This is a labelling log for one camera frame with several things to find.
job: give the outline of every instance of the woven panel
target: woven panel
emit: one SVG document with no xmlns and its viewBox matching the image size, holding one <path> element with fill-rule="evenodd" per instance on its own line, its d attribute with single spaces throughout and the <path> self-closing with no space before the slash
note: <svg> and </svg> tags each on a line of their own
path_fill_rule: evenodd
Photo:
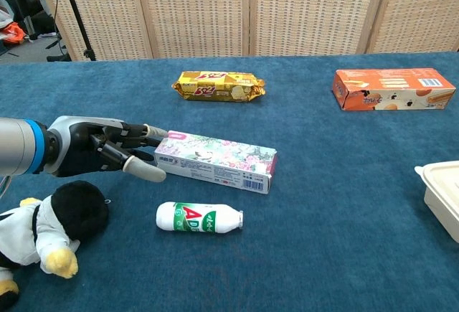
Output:
<svg viewBox="0 0 459 312">
<path fill-rule="evenodd" d="M 154 57 L 248 54 L 247 0 L 142 0 L 142 4 Z"/>
<path fill-rule="evenodd" d="M 48 1 L 53 13 L 55 1 Z M 97 60 L 152 57 L 140 0 L 76 0 Z M 74 60 L 88 60 L 80 28 L 68 0 L 59 0 L 57 18 Z"/>
<path fill-rule="evenodd" d="M 459 0 L 383 0 L 368 52 L 457 50 Z"/>
<path fill-rule="evenodd" d="M 356 53 L 362 29 L 372 21 L 371 4 L 372 0 L 252 0 L 250 51 L 254 55 Z"/>
</svg>

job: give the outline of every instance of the floral pattern box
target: floral pattern box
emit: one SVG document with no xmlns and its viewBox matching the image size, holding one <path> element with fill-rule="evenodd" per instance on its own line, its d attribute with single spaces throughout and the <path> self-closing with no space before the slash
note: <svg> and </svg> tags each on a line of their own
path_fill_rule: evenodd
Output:
<svg viewBox="0 0 459 312">
<path fill-rule="evenodd" d="M 267 194 L 277 151 L 273 148 L 169 131 L 155 150 L 160 169 L 193 179 Z"/>
</svg>

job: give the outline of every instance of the blue ring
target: blue ring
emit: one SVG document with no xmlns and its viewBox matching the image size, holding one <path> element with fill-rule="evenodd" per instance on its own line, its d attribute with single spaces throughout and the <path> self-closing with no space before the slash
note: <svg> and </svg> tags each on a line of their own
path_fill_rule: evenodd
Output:
<svg viewBox="0 0 459 312">
<path fill-rule="evenodd" d="M 44 156 L 44 136 L 39 125 L 32 120 L 25 120 L 32 128 L 35 137 L 35 155 L 26 174 L 33 174 L 40 166 Z"/>
</svg>

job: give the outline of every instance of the blue carpet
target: blue carpet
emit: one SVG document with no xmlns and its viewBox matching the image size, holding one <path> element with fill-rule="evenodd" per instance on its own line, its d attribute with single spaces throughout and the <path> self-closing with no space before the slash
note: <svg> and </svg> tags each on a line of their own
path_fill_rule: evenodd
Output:
<svg viewBox="0 0 459 312">
<path fill-rule="evenodd" d="M 111 199 L 110 224 L 77 251 L 73 279 L 19 270 L 13 311 L 454 311 L 459 244 L 425 206 L 414 167 L 459 159 L 459 96 L 445 110 L 346 112 L 331 93 L 337 69 L 396 67 L 434 67 L 459 87 L 452 52 L 1 66 L 4 117 L 121 118 L 279 155 L 268 195 L 172 175 L 79 176 Z M 253 72 L 267 94 L 186 101 L 171 88 L 183 70 Z M 76 178 L 17 177 L 1 209 Z M 229 204 L 245 228 L 161 231 L 165 201 Z"/>
</svg>

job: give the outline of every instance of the yellow snack wrapper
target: yellow snack wrapper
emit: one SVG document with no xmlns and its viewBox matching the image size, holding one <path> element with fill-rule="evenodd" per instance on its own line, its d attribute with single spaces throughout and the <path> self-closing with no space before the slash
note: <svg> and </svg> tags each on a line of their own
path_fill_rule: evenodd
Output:
<svg viewBox="0 0 459 312">
<path fill-rule="evenodd" d="M 249 102 L 265 94 L 265 81 L 252 73 L 182 72 L 172 88 L 187 100 Z"/>
</svg>

